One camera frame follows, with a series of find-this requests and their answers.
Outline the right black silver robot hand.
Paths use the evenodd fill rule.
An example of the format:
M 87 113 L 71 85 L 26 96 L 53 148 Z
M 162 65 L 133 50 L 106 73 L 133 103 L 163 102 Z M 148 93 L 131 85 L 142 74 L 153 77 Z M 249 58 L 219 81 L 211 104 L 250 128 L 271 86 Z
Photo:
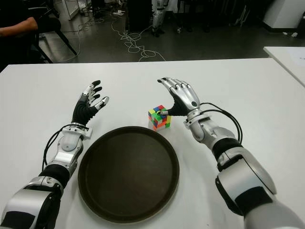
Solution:
M 193 88 L 185 81 L 164 77 L 157 80 L 172 96 L 172 108 L 160 111 L 160 115 L 187 116 L 193 110 L 200 108 L 200 100 Z

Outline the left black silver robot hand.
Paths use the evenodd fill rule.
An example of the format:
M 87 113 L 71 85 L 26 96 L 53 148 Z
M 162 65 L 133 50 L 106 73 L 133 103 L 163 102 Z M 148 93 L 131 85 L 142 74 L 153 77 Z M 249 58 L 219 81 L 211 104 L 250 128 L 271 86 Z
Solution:
M 81 93 L 74 108 L 71 123 L 86 126 L 98 111 L 108 103 L 108 96 L 96 102 L 101 96 L 98 94 L 102 90 L 102 86 L 99 86 L 100 84 L 100 80 L 94 81 Z

